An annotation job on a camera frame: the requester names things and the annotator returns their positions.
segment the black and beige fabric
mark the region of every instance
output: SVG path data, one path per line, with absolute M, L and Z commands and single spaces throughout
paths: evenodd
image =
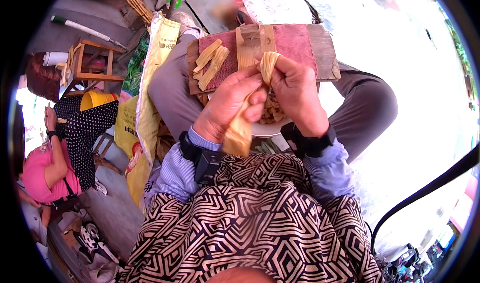
M 277 282 L 383 282 L 357 200 L 322 207 L 291 154 L 226 156 L 186 204 L 157 194 L 122 282 L 205 282 L 227 268 Z
M 67 141 L 68 156 L 82 192 L 95 183 L 95 162 L 92 156 L 97 138 L 115 124 L 118 100 L 80 111 L 81 96 L 63 98 L 53 109 L 58 118 L 66 119 L 57 124 L 60 139 Z

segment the woman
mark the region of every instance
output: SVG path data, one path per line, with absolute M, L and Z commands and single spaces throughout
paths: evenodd
M 27 193 L 37 202 L 72 198 L 95 183 L 92 148 L 96 139 L 115 124 L 118 100 L 80 111 L 82 96 L 63 98 L 45 107 L 50 141 L 34 149 L 19 175 Z M 58 117 L 66 119 L 59 124 Z
M 188 94 L 185 65 L 186 44 L 200 29 L 185 15 L 171 18 L 182 24 L 182 36 L 154 75 L 149 95 L 174 137 L 188 132 L 165 156 L 121 281 L 384 281 L 370 253 L 348 158 L 395 119 L 397 102 L 388 85 L 343 71 L 335 86 L 345 102 L 328 119 L 313 70 L 280 56 L 272 89 L 306 142 L 321 149 L 296 144 L 305 150 L 303 160 L 292 154 L 227 155 L 213 183 L 198 184 L 201 164 L 191 160 L 191 145 L 201 153 L 219 151 L 245 97 L 253 93 L 243 116 L 255 122 L 267 92 L 253 66 L 229 76 L 202 110 Z

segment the wooden stool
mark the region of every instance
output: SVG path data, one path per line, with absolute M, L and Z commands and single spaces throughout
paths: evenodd
M 113 76 L 113 54 L 123 53 L 124 50 L 117 49 L 109 45 L 103 45 L 90 40 L 84 40 L 79 38 L 73 45 L 73 53 L 69 52 L 69 62 L 67 62 L 67 78 L 66 85 L 60 85 L 60 92 L 58 98 L 61 99 L 64 96 L 77 96 L 83 95 L 85 92 L 92 89 L 96 84 L 101 81 L 105 82 L 123 82 L 123 77 Z M 84 53 L 92 54 L 92 57 L 88 61 L 83 61 Z M 99 56 L 107 57 L 106 67 L 98 67 L 91 65 L 92 62 Z M 100 70 L 104 73 L 94 74 L 93 70 Z M 75 85 L 81 84 L 85 86 L 84 90 L 78 90 Z
M 105 146 L 105 148 L 103 149 L 103 151 L 99 155 L 100 146 L 102 145 L 102 143 L 105 139 L 108 139 L 109 141 L 108 141 L 107 145 Z M 97 171 L 97 168 L 99 167 L 99 165 L 101 165 L 101 166 L 108 167 L 112 171 L 118 172 L 119 174 L 123 175 L 123 172 L 121 170 L 119 170 L 116 166 L 114 166 L 113 164 L 111 164 L 110 162 L 105 160 L 105 154 L 107 153 L 110 146 L 113 144 L 113 142 L 114 142 L 113 140 L 114 140 L 113 136 L 111 136 L 110 134 L 107 134 L 107 133 L 102 134 L 102 137 L 100 138 L 99 142 L 97 143 L 97 146 L 93 150 L 93 160 L 95 161 L 95 171 Z

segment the wristwatch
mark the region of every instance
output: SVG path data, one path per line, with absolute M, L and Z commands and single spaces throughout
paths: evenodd
M 49 140 L 52 139 L 52 136 L 57 136 L 58 138 L 60 138 L 60 134 L 58 134 L 57 131 L 49 131 L 47 135 L 49 136 Z
M 335 130 L 330 124 L 327 132 L 321 138 L 304 137 L 293 122 L 282 126 L 280 133 L 293 150 L 293 153 L 300 159 L 303 159 L 305 155 L 311 158 L 321 157 L 323 150 L 333 146 L 336 138 Z
M 195 182 L 203 185 L 213 185 L 215 173 L 219 169 L 220 161 L 224 155 L 220 152 L 197 147 L 190 141 L 187 131 L 183 131 L 179 139 L 182 157 L 192 161 L 195 165 Z

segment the white bowl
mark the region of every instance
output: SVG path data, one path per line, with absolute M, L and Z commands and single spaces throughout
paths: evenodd
M 213 93 L 209 93 L 208 100 L 212 99 Z M 273 137 L 276 135 L 280 135 L 280 129 L 282 126 L 290 123 L 292 120 L 290 118 L 285 117 L 284 119 L 280 120 L 278 123 L 273 124 L 259 124 L 253 123 L 252 125 L 252 136 L 254 137 Z

